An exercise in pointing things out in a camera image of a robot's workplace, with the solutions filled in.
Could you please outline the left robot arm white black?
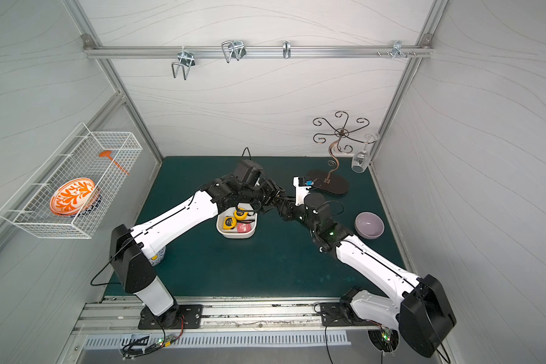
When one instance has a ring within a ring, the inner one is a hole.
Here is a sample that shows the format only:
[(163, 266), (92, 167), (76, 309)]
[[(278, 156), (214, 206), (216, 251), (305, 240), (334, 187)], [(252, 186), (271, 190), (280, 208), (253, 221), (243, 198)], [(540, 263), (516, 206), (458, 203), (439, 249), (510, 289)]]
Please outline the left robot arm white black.
[(172, 241), (229, 208), (249, 203), (261, 210), (274, 206), (286, 191), (260, 173), (256, 180), (234, 174), (217, 178), (203, 186), (183, 203), (162, 215), (134, 227), (121, 224), (112, 231), (109, 262), (124, 291), (133, 294), (156, 317), (178, 311), (151, 259)]

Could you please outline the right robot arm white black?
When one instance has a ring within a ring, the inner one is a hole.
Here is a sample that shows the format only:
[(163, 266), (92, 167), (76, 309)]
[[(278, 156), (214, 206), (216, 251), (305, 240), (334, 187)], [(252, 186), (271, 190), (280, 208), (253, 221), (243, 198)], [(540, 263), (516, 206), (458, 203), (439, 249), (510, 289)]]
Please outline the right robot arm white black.
[(432, 275), (406, 271), (369, 248), (352, 230), (334, 220), (329, 202), (318, 193), (276, 197), (272, 201), (285, 221), (306, 227), (323, 253), (350, 266), (389, 298), (376, 301), (364, 290), (345, 304), (358, 321), (395, 330), (419, 355), (444, 354), (444, 339), (457, 323), (442, 283)]

